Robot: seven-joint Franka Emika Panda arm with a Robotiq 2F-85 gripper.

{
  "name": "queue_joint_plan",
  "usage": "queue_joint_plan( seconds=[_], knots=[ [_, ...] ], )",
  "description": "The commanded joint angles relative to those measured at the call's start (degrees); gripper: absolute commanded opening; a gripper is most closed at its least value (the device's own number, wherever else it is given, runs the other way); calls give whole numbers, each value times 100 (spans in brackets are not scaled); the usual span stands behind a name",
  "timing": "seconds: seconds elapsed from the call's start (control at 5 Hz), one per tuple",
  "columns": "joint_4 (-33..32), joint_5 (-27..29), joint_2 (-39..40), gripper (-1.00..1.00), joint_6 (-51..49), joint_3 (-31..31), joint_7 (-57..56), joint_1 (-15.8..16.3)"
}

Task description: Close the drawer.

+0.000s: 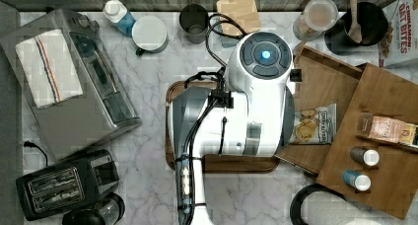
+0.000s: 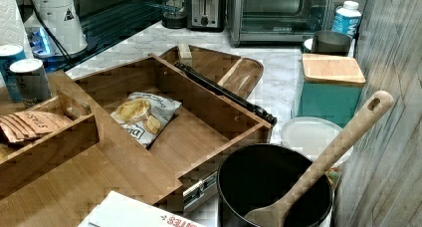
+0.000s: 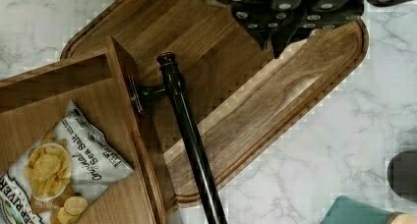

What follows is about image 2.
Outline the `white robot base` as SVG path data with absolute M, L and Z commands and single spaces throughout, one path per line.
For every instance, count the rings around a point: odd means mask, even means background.
M 33 18 L 50 39 L 50 55 L 75 55 L 88 42 L 76 12 L 74 0 L 32 0 Z

